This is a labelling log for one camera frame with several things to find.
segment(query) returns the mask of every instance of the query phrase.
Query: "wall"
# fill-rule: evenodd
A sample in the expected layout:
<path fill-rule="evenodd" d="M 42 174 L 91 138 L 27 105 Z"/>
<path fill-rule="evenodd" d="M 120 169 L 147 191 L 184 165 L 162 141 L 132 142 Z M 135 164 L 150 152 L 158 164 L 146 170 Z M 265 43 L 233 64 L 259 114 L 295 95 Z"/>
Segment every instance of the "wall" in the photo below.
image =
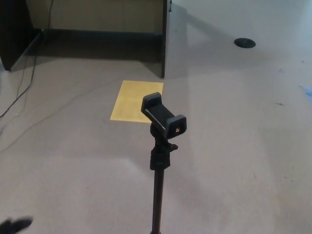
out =
<path fill-rule="evenodd" d="M 54 0 L 51 28 L 161 33 L 162 0 Z M 46 28 L 51 0 L 27 0 L 35 28 Z"/>

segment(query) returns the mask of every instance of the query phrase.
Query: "tripod head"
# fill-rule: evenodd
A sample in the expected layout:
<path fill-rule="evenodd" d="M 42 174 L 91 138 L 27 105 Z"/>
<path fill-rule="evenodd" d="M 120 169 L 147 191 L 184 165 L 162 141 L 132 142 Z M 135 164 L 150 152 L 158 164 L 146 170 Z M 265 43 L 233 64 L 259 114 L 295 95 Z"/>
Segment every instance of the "tripod head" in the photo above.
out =
<path fill-rule="evenodd" d="M 143 98 L 141 112 L 152 122 L 150 132 L 155 138 L 155 147 L 151 152 L 150 169 L 164 170 L 170 166 L 170 152 L 178 149 L 168 139 L 179 136 L 186 131 L 186 117 L 175 116 L 163 104 L 160 93 Z"/>

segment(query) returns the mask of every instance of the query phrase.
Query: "black circular hole cover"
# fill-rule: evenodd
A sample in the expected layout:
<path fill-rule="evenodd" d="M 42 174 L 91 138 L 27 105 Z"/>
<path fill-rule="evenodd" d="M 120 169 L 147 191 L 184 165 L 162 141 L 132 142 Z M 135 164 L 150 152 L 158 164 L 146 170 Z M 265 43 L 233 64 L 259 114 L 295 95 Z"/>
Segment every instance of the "black circular hole cover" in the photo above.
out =
<path fill-rule="evenodd" d="M 241 48 L 253 48 L 255 47 L 255 42 L 248 38 L 237 38 L 234 44 Z"/>

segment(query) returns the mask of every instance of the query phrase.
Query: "black cable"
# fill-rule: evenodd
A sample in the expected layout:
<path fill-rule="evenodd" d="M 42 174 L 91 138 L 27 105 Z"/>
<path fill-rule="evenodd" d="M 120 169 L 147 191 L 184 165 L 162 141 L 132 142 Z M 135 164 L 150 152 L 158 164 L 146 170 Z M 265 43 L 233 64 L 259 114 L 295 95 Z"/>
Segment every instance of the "black cable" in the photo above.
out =
<path fill-rule="evenodd" d="M 45 31 L 45 36 L 44 36 L 44 39 L 43 39 L 43 41 L 42 41 L 42 43 L 40 45 L 40 48 L 45 44 L 46 39 L 47 39 L 47 35 L 48 35 L 48 31 L 49 31 L 50 26 L 51 26 L 51 12 L 52 12 L 53 2 L 54 2 L 54 0 L 51 0 L 51 4 L 50 4 L 50 8 L 49 8 L 48 27 L 47 27 L 47 30 Z M 18 93 L 17 93 L 18 97 L 12 102 L 12 104 L 6 109 L 6 111 L 0 116 L 0 120 L 6 115 L 6 113 L 8 113 L 8 111 L 12 108 L 12 106 L 14 106 L 14 104 L 20 99 L 20 97 L 23 96 L 29 90 L 29 88 L 31 87 L 31 85 L 33 83 L 33 80 L 34 80 L 34 74 L 35 74 L 35 69 L 36 69 L 36 64 L 37 64 L 37 58 L 38 58 L 38 52 L 35 55 L 34 66 L 33 66 L 33 71 L 32 71 L 32 74 L 31 74 L 29 85 L 27 86 L 27 88 L 19 96 L 18 96 Z M 24 71 L 25 71 L 25 68 L 26 68 L 26 64 L 27 64 L 27 60 L 25 62 L 23 75 L 22 75 L 21 82 L 20 82 L 19 87 L 18 87 L 18 92 L 19 92 L 20 86 L 21 86 L 21 84 L 23 82 L 23 79 L 24 79 Z"/>

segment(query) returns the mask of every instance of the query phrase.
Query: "yellow paper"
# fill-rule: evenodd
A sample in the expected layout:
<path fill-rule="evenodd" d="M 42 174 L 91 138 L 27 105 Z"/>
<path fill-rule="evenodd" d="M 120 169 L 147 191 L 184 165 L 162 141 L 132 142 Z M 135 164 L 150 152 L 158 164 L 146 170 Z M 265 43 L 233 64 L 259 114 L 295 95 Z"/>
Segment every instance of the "yellow paper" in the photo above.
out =
<path fill-rule="evenodd" d="M 152 93 L 162 93 L 163 83 L 129 81 L 122 82 L 111 120 L 150 123 L 141 112 L 143 97 Z"/>

